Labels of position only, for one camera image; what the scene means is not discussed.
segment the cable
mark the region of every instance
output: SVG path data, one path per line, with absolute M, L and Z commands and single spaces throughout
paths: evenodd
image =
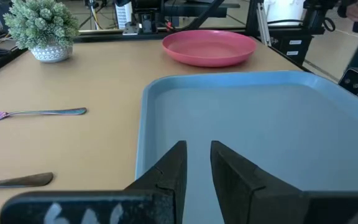
M 117 28 L 117 25 L 114 24 L 114 26 L 109 26 L 106 29 L 114 29 L 114 28 Z
M 167 23 L 166 24 L 166 27 L 174 32 L 177 32 L 177 28 L 173 25 L 172 22 L 168 21 L 168 20 L 165 20 L 165 22 Z
M 177 2 L 177 0 L 174 0 L 173 3 L 172 3 L 172 6 L 171 6 L 171 22 L 172 22 L 172 12 L 173 12 L 173 7 L 175 6 L 175 3 Z
M 281 22 L 303 22 L 302 20 L 298 20 L 298 19 L 283 19 L 283 20 L 279 20 L 279 21 L 270 21 L 270 22 L 267 22 L 267 24 L 276 24 L 276 23 L 281 23 Z M 333 32 L 336 30 L 336 26 L 335 26 L 335 23 L 332 19 L 330 18 L 327 18 L 325 17 L 324 18 L 324 21 L 323 21 L 323 26 L 326 30 L 330 31 L 330 32 Z
M 100 10 L 102 10 L 102 8 L 104 8 L 104 7 L 100 7 L 100 8 L 96 11 L 96 13 L 98 13 Z M 89 12 L 89 17 L 86 18 L 86 19 L 84 20 L 84 22 L 82 22 L 82 23 L 80 24 L 80 28 L 83 27 L 91 18 L 92 18 L 92 13 Z
M 168 24 L 165 24 L 165 23 L 163 23 L 163 22 L 156 22 L 156 23 L 158 23 L 158 24 L 160 24 L 160 25 L 163 25 L 163 26 L 166 27 L 167 29 L 172 30 L 172 31 L 174 31 L 174 32 L 177 31 L 176 28 L 174 28 L 172 25 L 168 25 Z
M 98 18 L 95 17 L 95 15 L 93 14 L 93 11 L 92 11 L 92 10 L 91 10 L 91 13 L 92 13 L 92 16 L 93 16 L 93 19 L 94 19 L 95 23 L 99 26 L 100 29 L 103 29 L 103 28 L 100 26 L 99 22 L 98 22 Z
M 103 13 L 100 13 L 99 15 L 102 15 L 104 18 L 106 18 L 106 19 L 109 19 L 109 20 L 114 20 L 114 18 L 109 18 L 109 17 L 107 17 L 107 16 L 105 16 L 105 15 L 103 15 Z
M 91 12 L 91 9 L 89 9 L 89 18 L 88 18 L 88 20 L 89 20 L 89 29 L 90 30 L 92 30 L 92 18 L 93 16 L 92 16 L 92 12 Z
M 0 43 L 6 41 L 6 40 L 13 40 L 12 37 L 10 37 L 10 34 L 1 34 L 0 37 L 4 36 L 3 38 L 0 38 Z
M 298 19 L 282 19 L 279 21 L 270 21 L 270 22 L 267 22 L 267 24 L 276 24 L 276 23 L 282 23 L 282 22 L 303 22 L 303 21 L 298 20 Z
M 327 25 L 327 22 L 331 25 L 332 28 L 329 28 Z M 326 28 L 326 30 L 333 32 L 336 30 L 336 26 L 335 23 L 332 19 L 325 17 L 324 18 L 324 22 L 323 22 L 324 27 Z

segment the iridescent fork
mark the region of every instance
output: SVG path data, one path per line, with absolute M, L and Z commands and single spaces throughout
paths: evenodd
M 0 119 L 7 118 L 14 114 L 57 114 L 57 115 L 81 115 L 86 113 L 86 108 L 76 108 L 69 110 L 46 110 L 46 111 L 16 111 L 16 112 L 0 112 Z

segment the machine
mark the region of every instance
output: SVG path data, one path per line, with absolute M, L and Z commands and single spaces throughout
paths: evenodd
M 198 29 L 210 17 L 224 0 L 214 0 L 206 7 L 191 24 L 176 29 L 167 24 L 165 16 L 169 9 L 164 7 L 164 0 L 116 0 L 118 6 L 132 2 L 132 21 L 126 25 L 124 35 L 156 34 L 159 27 L 167 27 L 169 32 Z M 335 25 L 326 18 L 328 10 L 332 9 L 338 0 L 305 0 L 304 19 L 267 21 L 263 0 L 250 0 L 247 15 L 246 35 L 260 37 L 261 41 L 285 54 L 296 63 L 302 64 L 308 51 L 313 35 L 324 34 L 326 30 L 333 31 Z M 283 22 L 297 22 L 295 26 L 270 26 Z
M 358 192 L 299 190 L 219 141 L 211 142 L 211 171 L 226 224 L 358 224 Z M 181 224 L 186 177 L 179 141 L 124 190 L 20 194 L 3 206 L 0 224 Z

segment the black cable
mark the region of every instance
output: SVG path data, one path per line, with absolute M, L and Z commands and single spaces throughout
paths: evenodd
M 267 24 L 276 24 L 276 23 L 281 23 L 281 22 L 303 22 L 302 20 L 298 20 L 298 19 L 283 19 L 283 20 L 279 20 L 279 21 L 270 21 L 270 22 L 267 22 Z M 327 18 L 325 17 L 324 18 L 324 21 L 323 21 L 323 26 L 326 30 L 330 31 L 330 32 L 333 32 L 336 30 L 336 26 L 335 26 L 335 23 L 332 19 L 330 18 Z
M 172 31 L 174 31 L 174 32 L 177 31 L 176 28 L 174 28 L 173 26 L 169 27 L 169 26 L 167 26 L 167 25 L 166 25 L 165 23 L 163 23 L 163 22 L 155 22 L 155 23 L 160 24 L 160 25 L 163 25 L 165 28 L 170 29 L 170 30 L 172 30 Z
M 100 24 L 97 22 L 97 20 L 96 20 L 96 16 L 93 14 L 93 11 L 92 11 L 92 9 L 91 9 L 91 13 L 92 13 L 92 16 L 93 16 L 93 20 L 94 20 L 94 22 L 99 26 L 99 28 L 100 29 L 103 29 L 101 26 L 100 26 Z
M 90 30 L 92 30 L 92 20 L 91 20 L 91 17 L 93 17 L 93 16 L 92 16 L 92 12 L 91 12 L 91 10 L 89 10 L 89 29 L 90 29 Z
M 241 23 L 242 25 L 244 25 L 244 26 L 246 26 L 247 24 L 245 24 L 245 23 L 243 23 L 243 22 L 241 22 L 239 19 L 236 19 L 236 18 L 234 18 L 234 17 L 232 17 L 232 16 L 230 16 L 229 14 L 226 14 L 228 17 L 230 17 L 230 18 L 232 18 L 232 19 L 234 19 L 235 21 L 237 21 L 237 22 L 239 22 L 239 23 Z
M 100 8 L 96 11 L 96 13 L 98 13 L 100 10 L 102 10 L 102 8 L 104 8 L 104 7 L 100 7 Z M 89 13 L 89 14 L 90 14 L 90 16 L 89 16 L 88 18 L 86 18 L 86 19 L 84 20 L 84 22 L 82 22 L 82 23 L 80 24 L 80 28 L 83 27 L 83 25 L 85 25 L 85 24 L 92 18 L 91 13 Z
M 332 28 L 329 28 L 327 25 L 327 22 L 331 25 Z M 335 23 L 332 19 L 325 17 L 324 18 L 324 22 L 323 22 L 324 27 L 326 28 L 326 30 L 333 32 L 336 30 L 336 26 Z
M 171 22 L 171 27 L 172 27 L 172 30 L 174 30 L 175 32 L 178 31 L 177 28 L 173 25 L 173 22 Z
M 276 24 L 276 23 L 282 23 L 282 22 L 303 22 L 303 21 L 298 20 L 298 19 L 282 19 L 279 21 L 270 21 L 270 22 L 267 22 L 267 24 Z
M 107 17 L 107 16 L 105 16 L 105 15 L 103 15 L 103 13 L 100 13 L 99 15 L 102 15 L 104 18 L 106 18 L 106 19 L 109 19 L 109 20 L 114 20 L 114 18 L 109 18 L 109 17 Z
M 173 12 L 173 7 L 175 6 L 175 3 L 177 2 L 177 0 L 174 0 L 171 6 L 171 22 L 172 22 L 172 12 Z

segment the metal stand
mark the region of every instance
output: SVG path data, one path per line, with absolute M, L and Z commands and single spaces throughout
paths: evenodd
M 264 5 L 262 3 L 258 3 L 256 11 L 260 32 L 260 40 L 264 45 L 271 47 L 272 43 L 270 41 L 269 27 L 267 25 L 267 16 Z
M 88 7 L 89 7 L 89 10 L 91 11 L 91 17 L 93 18 L 94 20 L 94 26 L 95 26 L 95 29 L 98 30 L 100 29 L 99 27 L 99 24 L 96 20 L 96 12 L 95 12 L 95 8 L 96 7 L 99 7 L 99 3 L 97 3 L 96 1 L 94 0 L 89 0 L 89 4 L 88 4 Z
M 224 0 L 214 0 L 208 6 L 208 8 L 193 22 L 188 24 L 186 27 L 182 28 L 182 30 L 195 30 L 200 28 L 200 26 L 205 22 L 206 19 L 224 2 Z
M 127 22 L 125 24 L 123 35 L 137 35 L 139 34 L 139 26 L 140 24 L 132 24 L 132 22 Z

